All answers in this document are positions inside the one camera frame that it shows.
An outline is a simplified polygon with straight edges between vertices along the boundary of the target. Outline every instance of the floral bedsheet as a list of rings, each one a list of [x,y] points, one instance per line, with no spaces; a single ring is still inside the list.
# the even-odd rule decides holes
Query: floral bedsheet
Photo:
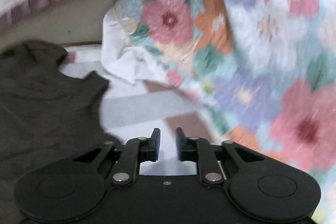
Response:
[[[104,21],[122,33],[103,38],[110,73],[129,73],[122,59],[160,67],[222,140],[312,175],[313,219],[336,223],[336,0],[118,0]]]

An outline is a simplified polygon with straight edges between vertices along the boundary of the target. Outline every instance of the beige wall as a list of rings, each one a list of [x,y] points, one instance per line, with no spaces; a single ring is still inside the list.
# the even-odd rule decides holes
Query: beige wall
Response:
[[[0,51],[25,39],[58,44],[100,41],[102,20],[115,0],[62,0],[21,19],[0,34]]]

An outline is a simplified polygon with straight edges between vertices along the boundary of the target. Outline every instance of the black robotic gripper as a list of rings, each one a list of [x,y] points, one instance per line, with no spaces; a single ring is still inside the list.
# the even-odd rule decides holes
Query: black robotic gripper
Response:
[[[106,142],[24,175],[16,204],[29,224],[314,223],[321,192],[305,172],[231,141],[186,138],[181,128],[176,144],[196,175],[139,175],[140,163],[158,159],[155,128],[150,138]]]

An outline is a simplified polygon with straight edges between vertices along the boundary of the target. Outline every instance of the screw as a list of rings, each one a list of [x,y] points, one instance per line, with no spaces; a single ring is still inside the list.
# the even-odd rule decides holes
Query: screw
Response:
[[[116,173],[113,175],[113,179],[115,181],[125,181],[129,179],[129,175],[127,173]]]
[[[219,181],[222,176],[218,173],[208,173],[205,175],[205,178],[209,181]]]

